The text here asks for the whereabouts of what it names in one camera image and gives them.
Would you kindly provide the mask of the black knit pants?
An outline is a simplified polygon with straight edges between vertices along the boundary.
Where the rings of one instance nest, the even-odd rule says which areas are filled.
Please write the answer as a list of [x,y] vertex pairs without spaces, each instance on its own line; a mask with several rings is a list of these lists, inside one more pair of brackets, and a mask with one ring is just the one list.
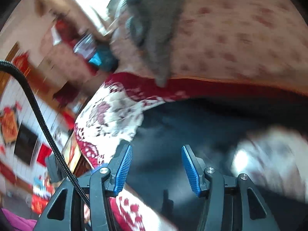
[[193,193],[189,145],[224,178],[221,230],[307,230],[307,105],[279,99],[196,98],[143,113],[130,141],[126,188],[146,230],[197,230],[206,198]]

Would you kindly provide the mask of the red white floral blanket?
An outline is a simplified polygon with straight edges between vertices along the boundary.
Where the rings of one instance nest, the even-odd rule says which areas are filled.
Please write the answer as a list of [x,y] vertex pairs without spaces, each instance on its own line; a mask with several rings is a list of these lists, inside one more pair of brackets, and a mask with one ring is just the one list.
[[[279,99],[307,105],[307,94],[256,84],[209,81],[200,78],[171,79],[167,86],[156,86],[153,79],[129,73],[111,75],[90,99],[75,121],[78,146],[92,168],[110,163],[125,144],[131,146],[146,110],[164,103],[196,98],[224,100]],[[146,230],[139,214],[147,210],[141,198],[126,188],[110,198],[117,230]],[[164,221],[159,221],[163,229]]]

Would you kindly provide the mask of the teal plastic bag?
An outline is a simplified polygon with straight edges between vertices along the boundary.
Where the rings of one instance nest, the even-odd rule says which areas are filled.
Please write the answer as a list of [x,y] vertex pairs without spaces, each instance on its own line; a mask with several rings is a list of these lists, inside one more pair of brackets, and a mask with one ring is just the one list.
[[109,46],[99,42],[92,34],[84,35],[73,47],[73,52],[82,56],[93,68],[105,72],[114,72],[119,61],[112,54]]

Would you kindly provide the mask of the floral pink quilt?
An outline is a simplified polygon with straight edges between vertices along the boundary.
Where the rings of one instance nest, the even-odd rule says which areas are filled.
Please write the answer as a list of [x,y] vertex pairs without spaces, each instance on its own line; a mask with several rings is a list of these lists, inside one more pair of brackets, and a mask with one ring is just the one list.
[[[119,71],[154,78],[130,39],[119,2],[111,49]],[[307,13],[293,0],[183,0],[171,76],[256,84],[307,94]]]

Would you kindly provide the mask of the grey fleece garment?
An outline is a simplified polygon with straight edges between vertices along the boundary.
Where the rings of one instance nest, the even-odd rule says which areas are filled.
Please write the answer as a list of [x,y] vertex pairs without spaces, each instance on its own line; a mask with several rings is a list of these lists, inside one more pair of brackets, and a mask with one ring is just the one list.
[[171,76],[171,41],[183,0],[125,0],[125,4],[130,39],[141,51],[141,60],[156,85],[164,87]]

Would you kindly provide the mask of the black wall television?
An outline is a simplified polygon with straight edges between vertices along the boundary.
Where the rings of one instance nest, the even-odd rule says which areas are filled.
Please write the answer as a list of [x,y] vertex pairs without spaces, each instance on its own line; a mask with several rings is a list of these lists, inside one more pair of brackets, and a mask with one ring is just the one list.
[[33,153],[38,142],[38,136],[26,125],[20,124],[15,142],[14,155],[22,162],[31,165]]

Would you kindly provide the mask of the red framed wall decoration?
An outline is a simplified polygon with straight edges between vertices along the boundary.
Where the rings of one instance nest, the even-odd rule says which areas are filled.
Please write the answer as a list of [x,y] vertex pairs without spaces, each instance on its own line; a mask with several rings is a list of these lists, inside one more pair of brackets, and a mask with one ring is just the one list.
[[19,131],[16,108],[5,107],[1,112],[1,134],[4,144],[10,144],[17,140]]

